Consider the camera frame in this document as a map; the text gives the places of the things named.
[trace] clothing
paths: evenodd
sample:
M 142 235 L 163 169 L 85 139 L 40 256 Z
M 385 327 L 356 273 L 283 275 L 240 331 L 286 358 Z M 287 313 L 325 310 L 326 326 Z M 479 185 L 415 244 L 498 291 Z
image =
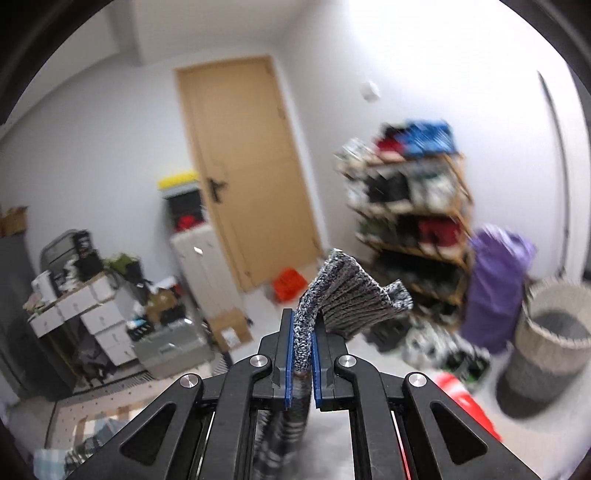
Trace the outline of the clothing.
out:
M 327 332 L 350 339 L 362 329 L 412 307 L 412 298 L 400 281 L 382 288 L 353 257 L 332 251 L 295 313 L 292 403 L 289 410 L 272 411 L 259 420 L 254 479 L 279 478 L 283 466 L 298 452 L 310 409 L 311 336 L 318 313 L 322 311 Z

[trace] door handle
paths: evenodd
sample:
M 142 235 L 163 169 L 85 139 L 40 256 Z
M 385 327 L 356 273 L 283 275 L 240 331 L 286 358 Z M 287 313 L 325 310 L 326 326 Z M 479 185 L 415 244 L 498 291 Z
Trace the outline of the door handle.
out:
M 208 178 L 207 181 L 209 182 L 209 189 L 212 192 L 213 201 L 216 203 L 221 203 L 222 200 L 219 196 L 218 190 L 226 188 L 228 183 L 226 181 L 215 181 L 211 178 Z

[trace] yellow lid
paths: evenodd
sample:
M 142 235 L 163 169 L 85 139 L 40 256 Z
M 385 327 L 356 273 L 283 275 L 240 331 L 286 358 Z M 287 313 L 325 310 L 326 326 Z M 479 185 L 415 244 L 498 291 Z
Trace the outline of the yellow lid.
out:
M 178 187 L 179 185 L 185 185 L 187 183 L 193 183 L 199 181 L 199 173 L 196 171 L 186 171 L 171 177 L 166 177 L 158 182 L 158 189 L 165 190 L 172 187 Z

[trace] ceiling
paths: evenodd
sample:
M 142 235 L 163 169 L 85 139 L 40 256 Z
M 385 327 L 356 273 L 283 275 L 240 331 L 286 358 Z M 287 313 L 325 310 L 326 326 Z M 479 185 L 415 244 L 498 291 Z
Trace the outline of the ceiling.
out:
M 150 63 L 202 48 L 278 38 L 308 0 L 131 0 L 139 53 Z
M 0 140 L 52 90 L 107 57 L 133 49 L 142 63 L 152 63 L 202 48 L 273 41 L 308 1 L 115 0 L 44 63 L 0 125 Z

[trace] purple bag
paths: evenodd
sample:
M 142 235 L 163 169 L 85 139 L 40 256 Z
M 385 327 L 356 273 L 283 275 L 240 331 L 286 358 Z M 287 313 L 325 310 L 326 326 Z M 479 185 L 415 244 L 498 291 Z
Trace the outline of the purple bag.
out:
M 476 262 L 460 334 L 476 346 L 499 353 L 513 338 L 525 274 L 537 249 L 529 240 L 493 225 L 481 229 L 470 244 Z

